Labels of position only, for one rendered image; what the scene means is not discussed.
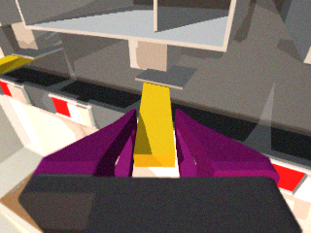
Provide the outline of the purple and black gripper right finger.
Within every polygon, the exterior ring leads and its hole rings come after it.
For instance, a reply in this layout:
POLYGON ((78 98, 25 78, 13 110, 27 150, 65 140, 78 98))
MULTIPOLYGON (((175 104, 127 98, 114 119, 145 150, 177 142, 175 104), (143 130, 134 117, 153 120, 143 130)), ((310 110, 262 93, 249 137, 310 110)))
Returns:
POLYGON ((277 185, 280 182, 268 156, 197 122, 180 109, 175 112, 175 141, 179 177, 264 176, 277 185))

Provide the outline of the grey box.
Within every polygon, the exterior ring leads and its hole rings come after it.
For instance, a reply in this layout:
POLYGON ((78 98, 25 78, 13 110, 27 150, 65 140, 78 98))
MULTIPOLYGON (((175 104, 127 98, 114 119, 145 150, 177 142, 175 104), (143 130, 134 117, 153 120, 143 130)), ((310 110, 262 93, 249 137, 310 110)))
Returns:
POLYGON ((12 52, 0 58, 0 75, 52 52, 63 50, 59 32, 25 29, 16 0, 0 0, 0 26, 11 24, 19 47, 24 50, 12 52), (26 58, 24 58, 26 57, 26 58))
POLYGON ((280 17, 303 63, 311 64, 311 0, 285 0, 280 17))
POLYGON ((250 1, 231 0, 229 10, 218 10, 161 7, 157 0, 16 0, 27 29, 128 40, 131 67, 145 70, 135 78, 144 82, 135 167, 175 167, 169 87, 184 89, 197 71, 176 65, 180 46, 227 51, 250 1))

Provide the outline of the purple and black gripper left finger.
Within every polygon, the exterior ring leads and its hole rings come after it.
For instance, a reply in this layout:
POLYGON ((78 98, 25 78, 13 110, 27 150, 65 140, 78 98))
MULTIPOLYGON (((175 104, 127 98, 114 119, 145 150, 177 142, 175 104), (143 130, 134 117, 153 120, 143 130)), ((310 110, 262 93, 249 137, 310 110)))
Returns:
POLYGON ((51 173, 132 177, 136 133, 137 115, 132 109, 112 124, 44 156, 32 176, 51 173))

